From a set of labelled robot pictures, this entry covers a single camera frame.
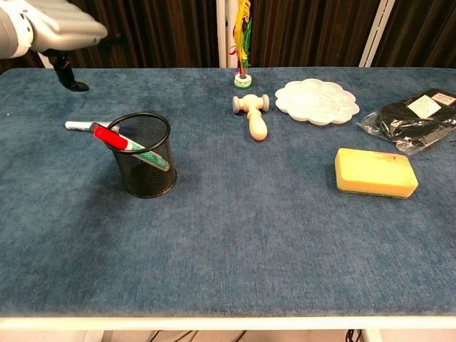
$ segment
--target black mesh pen holder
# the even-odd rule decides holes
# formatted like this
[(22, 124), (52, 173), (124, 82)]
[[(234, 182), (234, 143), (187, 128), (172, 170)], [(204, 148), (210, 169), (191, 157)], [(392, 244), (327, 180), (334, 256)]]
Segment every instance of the black mesh pen holder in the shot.
[(113, 151), (127, 191), (151, 198), (168, 192), (177, 173), (170, 147), (170, 124), (155, 113), (133, 113), (114, 120), (108, 128), (129, 140), (129, 150)]

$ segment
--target yellow sponge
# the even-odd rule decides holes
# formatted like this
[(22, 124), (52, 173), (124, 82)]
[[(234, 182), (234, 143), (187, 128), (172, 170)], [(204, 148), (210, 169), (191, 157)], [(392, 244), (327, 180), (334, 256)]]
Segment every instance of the yellow sponge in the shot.
[(337, 151), (336, 180), (340, 191), (400, 198), (418, 186), (406, 156), (349, 148)]

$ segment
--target table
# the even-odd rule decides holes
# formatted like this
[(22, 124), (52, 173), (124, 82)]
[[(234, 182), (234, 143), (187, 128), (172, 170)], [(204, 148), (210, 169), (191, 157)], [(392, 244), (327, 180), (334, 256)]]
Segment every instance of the table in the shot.
[[(438, 68), (77, 69), (0, 76), (0, 328), (456, 327), (456, 133), (410, 157), (406, 200), (338, 192), (340, 147), (397, 152), (356, 123), (431, 87)], [(274, 106), (287, 82), (352, 92), (344, 125), (293, 121)], [(253, 141), (232, 96), (271, 98)], [(129, 195), (113, 154), (67, 120), (154, 110), (171, 125), (177, 182)]]

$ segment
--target wooden toy hammer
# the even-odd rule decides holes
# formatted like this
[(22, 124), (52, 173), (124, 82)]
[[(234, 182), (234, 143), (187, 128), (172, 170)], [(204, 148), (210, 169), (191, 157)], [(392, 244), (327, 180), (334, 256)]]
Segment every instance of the wooden toy hammer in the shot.
[(245, 95), (243, 98), (233, 97), (233, 111), (238, 113), (242, 110), (247, 113), (250, 135), (255, 140), (263, 140), (268, 135), (268, 127), (259, 109), (265, 112), (269, 109), (268, 95), (264, 94), (260, 98), (254, 94)]

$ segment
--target brown curtain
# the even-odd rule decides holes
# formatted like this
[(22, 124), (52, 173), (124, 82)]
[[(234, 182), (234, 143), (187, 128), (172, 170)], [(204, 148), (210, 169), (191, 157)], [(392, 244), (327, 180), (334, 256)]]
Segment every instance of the brown curtain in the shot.
[(380, 0), (254, 0), (252, 66), (358, 66)]
[[(73, 51), (75, 68), (218, 67), (216, 0), (72, 0), (108, 29), (98, 46)], [(41, 67), (36, 53), (0, 61), (0, 72)]]
[(456, 68), (456, 1), (396, 1), (373, 66)]

